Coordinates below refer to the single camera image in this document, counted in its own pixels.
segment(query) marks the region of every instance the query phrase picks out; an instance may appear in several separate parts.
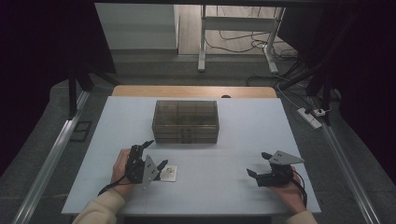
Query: human hand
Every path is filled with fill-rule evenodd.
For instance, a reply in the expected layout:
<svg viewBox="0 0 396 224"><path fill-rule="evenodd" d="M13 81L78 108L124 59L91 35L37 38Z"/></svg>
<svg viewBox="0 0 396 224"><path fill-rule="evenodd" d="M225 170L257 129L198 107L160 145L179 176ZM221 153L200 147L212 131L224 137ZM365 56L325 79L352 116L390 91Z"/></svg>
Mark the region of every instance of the human hand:
<svg viewBox="0 0 396 224"><path fill-rule="evenodd" d="M125 165L128 161L128 156L131 153L131 149L122 149L116 163L113 165L113 175L111 176L111 182L119 180L125 175ZM122 197L128 196L134 189L135 184L129 184L128 178L123 178L119 185L114 187L114 190L118 192Z"/></svg>
<svg viewBox="0 0 396 224"><path fill-rule="evenodd" d="M293 179L301 184L300 178L295 172L293 172ZM302 193L292 182L283 186L268 187L268 189L275 192L293 214L298 214L306 210Z"/></svg>

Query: person's arm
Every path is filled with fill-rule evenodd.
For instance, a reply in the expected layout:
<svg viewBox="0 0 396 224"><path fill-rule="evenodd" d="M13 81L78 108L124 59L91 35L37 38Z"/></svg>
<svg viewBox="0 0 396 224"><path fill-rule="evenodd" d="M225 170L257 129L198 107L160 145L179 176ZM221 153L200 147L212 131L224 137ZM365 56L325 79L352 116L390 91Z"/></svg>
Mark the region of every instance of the person's arm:
<svg viewBox="0 0 396 224"><path fill-rule="evenodd" d="M293 178L301 183L297 174L294 173ZM275 192L294 214L287 220L288 224L318 224L312 213L305 208L302 193L293 183L289 182L287 185L269 187L269 189Z"/></svg>
<svg viewBox="0 0 396 224"><path fill-rule="evenodd" d="M125 165L130 152L131 149L123 149L120 152L113 166L111 182L117 181L125 174ZM90 201L73 223L116 223L116 214L125 205L124 197L134 189L134 184L128 184L127 179L123 179L120 183L126 185L117 185Z"/></svg>

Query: aluminum rail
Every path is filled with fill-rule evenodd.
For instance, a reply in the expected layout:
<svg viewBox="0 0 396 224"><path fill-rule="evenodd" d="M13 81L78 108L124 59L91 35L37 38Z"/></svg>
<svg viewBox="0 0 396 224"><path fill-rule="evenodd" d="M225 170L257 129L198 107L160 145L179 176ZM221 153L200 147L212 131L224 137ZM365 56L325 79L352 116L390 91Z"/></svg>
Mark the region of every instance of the aluminum rail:
<svg viewBox="0 0 396 224"><path fill-rule="evenodd" d="M315 107L317 107L311 98L309 98L309 100ZM325 122L322 122L322 131L330 144L334 157L337 160L338 165L340 166L341 171L344 174L349 188L355 196L355 200L358 203L364 219L368 224L380 224L381 221L376 214L375 208L373 207L373 204L371 203L370 198L368 197L363 185L356 177L355 172L353 171L353 168L350 165L350 162L347 159L347 156L344 153L342 146L340 145L337 137L332 131L332 127L327 126Z"/></svg>
<svg viewBox="0 0 396 224"><path fill-rule="evenodd" d="M52 149L50 150L48 157L44 161L43 166L35 178L35 182L33 183L32 187L30 187L29 192L21 204L20 210L14 217L14 220L12 221L13 224L29 223L30 218L35 212L35 208L37 207L38 202L40 201L40 198L50 181L53 171L55 170L56 165L58 164L58 161L64 152L64 148L66 147L67 142L69 141L70 136L76 127L78 119L82 113L82 108L84 107L89 95L90 94L88 92L83 91L78 97L77 114L73 117L73 119L67 120L62 127L62 130L59 133L59 136L56 139Z"/></svg>

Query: transparent plastic box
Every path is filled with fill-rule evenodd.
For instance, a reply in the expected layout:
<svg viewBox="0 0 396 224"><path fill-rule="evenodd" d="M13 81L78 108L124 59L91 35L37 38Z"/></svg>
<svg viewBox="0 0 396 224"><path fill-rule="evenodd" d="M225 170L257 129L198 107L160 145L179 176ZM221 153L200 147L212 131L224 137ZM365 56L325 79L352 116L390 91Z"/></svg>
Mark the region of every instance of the transparent plastic box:
<svg viewBox="0 0 396 224"><path fill-rule="evenodd" d="M157 101L152 121L156 143L218 142L216 101Z"/></svg>

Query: beige sleeve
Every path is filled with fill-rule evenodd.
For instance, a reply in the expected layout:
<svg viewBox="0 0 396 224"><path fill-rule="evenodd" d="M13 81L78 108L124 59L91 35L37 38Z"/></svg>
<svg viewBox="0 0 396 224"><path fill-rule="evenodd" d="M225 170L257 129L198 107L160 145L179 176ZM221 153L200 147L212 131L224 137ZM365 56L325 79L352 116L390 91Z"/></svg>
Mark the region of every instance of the beige sleeve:
<svg viewBox="0 0 396 224"><path fill-rule="evenodd" d="M110 189L90 201L73 223L116 223L116 214L125 205L125 200Z"/></svg>
<svg viewBox="0 0 396 224"><path fill-rule="evenodd" d="M308 210L290 217L288 224L318 224L312 213Z"/></svg>

